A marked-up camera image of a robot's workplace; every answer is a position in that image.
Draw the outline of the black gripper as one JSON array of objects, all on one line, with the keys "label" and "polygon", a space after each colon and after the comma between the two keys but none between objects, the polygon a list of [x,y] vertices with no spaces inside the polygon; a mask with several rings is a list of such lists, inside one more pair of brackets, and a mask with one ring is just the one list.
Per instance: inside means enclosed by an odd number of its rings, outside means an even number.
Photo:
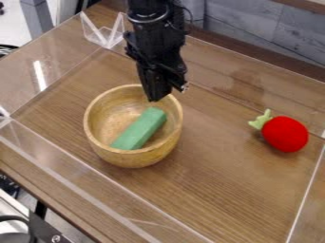
[{"label": "black gripper", "polygon": [[137,62],[148,99],[158,102],[174,89],[188,89],[188,65],[181,54],[188,36],[185,19],[130,18],[130,23],[133,30],[124,33],[126,54]]}]

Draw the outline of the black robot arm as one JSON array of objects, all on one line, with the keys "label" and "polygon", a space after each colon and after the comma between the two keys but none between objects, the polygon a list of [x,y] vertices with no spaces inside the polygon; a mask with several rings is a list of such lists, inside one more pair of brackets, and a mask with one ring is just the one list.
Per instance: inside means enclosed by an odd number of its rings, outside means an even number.
[{"label": "black robot arm", "polygon": [[173,89],[188,89],[185,7],[180,0],[128,0],[133,30],[124,33],[126,54],[137,61],[148,100],[158,102]]}]

